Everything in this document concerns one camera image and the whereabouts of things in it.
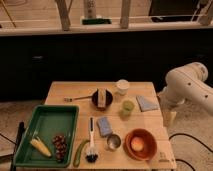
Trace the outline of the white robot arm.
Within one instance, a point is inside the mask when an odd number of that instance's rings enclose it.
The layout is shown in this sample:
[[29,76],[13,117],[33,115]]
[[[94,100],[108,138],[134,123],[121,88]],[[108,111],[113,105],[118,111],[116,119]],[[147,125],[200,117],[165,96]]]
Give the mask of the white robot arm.
[[213,115],[213,87],[205,84],[207,67],[200,62],[192,62],[170,70],[166,76],[166,86],[158,94],[163,124],[169,127],[177,112],[174,108],[190,100]]

